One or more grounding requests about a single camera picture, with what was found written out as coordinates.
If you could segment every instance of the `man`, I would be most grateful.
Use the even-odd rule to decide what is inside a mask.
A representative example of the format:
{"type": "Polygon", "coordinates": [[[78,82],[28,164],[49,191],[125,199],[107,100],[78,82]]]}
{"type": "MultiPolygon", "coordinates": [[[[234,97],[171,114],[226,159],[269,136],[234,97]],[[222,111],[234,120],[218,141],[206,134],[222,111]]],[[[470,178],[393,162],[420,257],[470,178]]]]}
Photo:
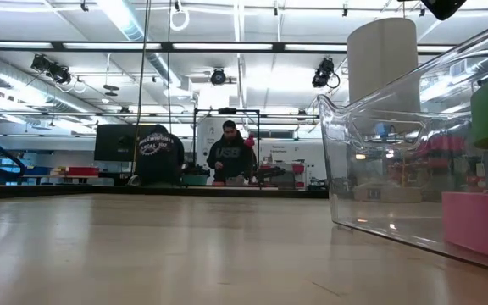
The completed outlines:
{"type": "Polygon", "coordinates": [[[207,159],[208,166],[215,169],[214,182],[218,183],[252,172],[252,149],[244,144],[235,122],[225,121],[223,129],[224,134],[212,145],[207,159]]]}
{"type": "Polygon", "coordinates": [[[184,163],[182,141],[162,125],[143,137],[136,148],[136,174],[142,186],[177,186],[184,163]]]}

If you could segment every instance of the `light wood surface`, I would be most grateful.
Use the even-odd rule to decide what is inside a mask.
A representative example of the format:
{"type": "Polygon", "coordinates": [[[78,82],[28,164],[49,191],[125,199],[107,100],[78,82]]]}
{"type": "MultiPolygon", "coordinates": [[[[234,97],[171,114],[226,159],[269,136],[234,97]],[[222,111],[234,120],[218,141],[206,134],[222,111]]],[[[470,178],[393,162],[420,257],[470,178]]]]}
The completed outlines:
{"type": "Polygon", "coordinates": [[[487,304],[488,271],[338,229],[326,200],[0,201],[0,304],[487,304]]]}

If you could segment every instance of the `clear plastic bin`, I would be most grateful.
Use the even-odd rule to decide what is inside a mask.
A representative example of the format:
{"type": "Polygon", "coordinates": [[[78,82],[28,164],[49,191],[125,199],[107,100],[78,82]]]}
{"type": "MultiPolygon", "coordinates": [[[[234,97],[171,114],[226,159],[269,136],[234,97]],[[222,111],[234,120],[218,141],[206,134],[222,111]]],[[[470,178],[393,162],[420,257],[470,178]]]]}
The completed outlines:
{"type": "Polygon", "coordinates": [[[488,266],[488,30],[348,106],[317,100],[334,222],[488,266]]]}

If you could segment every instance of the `graphic print on hoodie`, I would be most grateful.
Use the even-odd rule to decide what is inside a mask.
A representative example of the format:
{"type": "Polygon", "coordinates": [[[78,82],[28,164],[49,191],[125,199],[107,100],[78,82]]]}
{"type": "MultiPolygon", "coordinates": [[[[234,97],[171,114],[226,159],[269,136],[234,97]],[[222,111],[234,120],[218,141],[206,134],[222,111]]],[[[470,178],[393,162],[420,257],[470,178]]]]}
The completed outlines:
{"type": "Polygon", "coordinates": [[[136,174],[141,184],[157,182],[178,184],[184,163],[184,146],[177,136],[163,126],[154,126],[152,134],[143,137],[137,146],[136,174]]]}
{"type": "Polygon", "coordinates": [[[227,178],[237,177],[240,174],[249,175],[252,170],[252,149],[244,144],[240,131],[232,141],[225,140],[221,136],[210,148],[207,163],[211,169],[216,168],[216,162],[221,162],[224,167],[216,170],[214,181],[223,181],[227,178]]]}

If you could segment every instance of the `ceiling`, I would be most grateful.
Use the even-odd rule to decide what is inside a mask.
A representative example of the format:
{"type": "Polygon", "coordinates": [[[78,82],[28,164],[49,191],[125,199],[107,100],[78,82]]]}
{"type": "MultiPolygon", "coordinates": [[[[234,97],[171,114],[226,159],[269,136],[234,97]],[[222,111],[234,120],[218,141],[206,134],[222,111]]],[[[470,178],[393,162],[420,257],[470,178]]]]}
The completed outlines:
{"type": "MultiPolygon", "coordinates": [[[[80,8],[77,0],[6,0],[0,1],[0,41],[62,41],[62,42],[121,42],[126,37],[113,21],[97,6],[96,1],[86,3],[89,12],[80,8]]],[[[234,21],[233,0],[182,0],[181,7],[189,13],[189,24],[183,30],[171,30],[169,7],[174,1],[153,0],[148,21],[149,39],[153,42],[325,42],[345,43],[358,27],[375,19],[392,16],[413,20],[417,26],[418,44],[454,45],[488,28],[488,0],[468,0],[452,18],[439,22],[427,12],[419,16],[419,2],[402,6],[397,0],[241,0],[240,24],[234,21]],[[348,8],[342,17],[344,6],[348,8]],[[275,7],[279,8],[275,16],[275,7]]],[[[137,20],[144,26],[146,1],[132,1],[137,20]]],[[[184,14],[174,16],[175,26],[184,22],[184,14]]],[[[122,106],[136,107],[139,100],[141,78],[140,53],[114,53],[107,61],[106,53],[44,52],[50,60],[69,66],[74,76],[86,84],[86,90],[69,94],[106,112],[115,112],[122,106]],[[103,102],[103,85],[117,86],[117,97],[103,102]]],[[[29,75],[35,53],[28,51],[0,51],[0,60],[29,75]]],[[[295,113],[308,108],[315,94],[311,79],[323,54],[242,54],[245,65],[245,102],[248,108],[270,113],[295,113]]],[[[189,77],[195,93],[208,83],[213,68],[224,68],[234,80],[223,85],[224,94],[230,95],[230,106],[239,108],[237,83],[239,80],[235,53],[163,53],[170,69],[189,77]]],[[[346,56],[330,55],[336,67],[346,67],[346,56]]],[[[422,64],[433,56],[420,56],[422,64]]],[[[150,106],[147,112],[164,112],[168,108],[166,89],[155,69],[144,65],[141,104],[150,106]]],[[[44,75],[40,79],[50,82],[44,75]]],[[[347,81],[332,97],[336,103],[347,103],[347,81]]],[[[173,112],[191,111],[193,99],[171,98],[173,112]]]]}

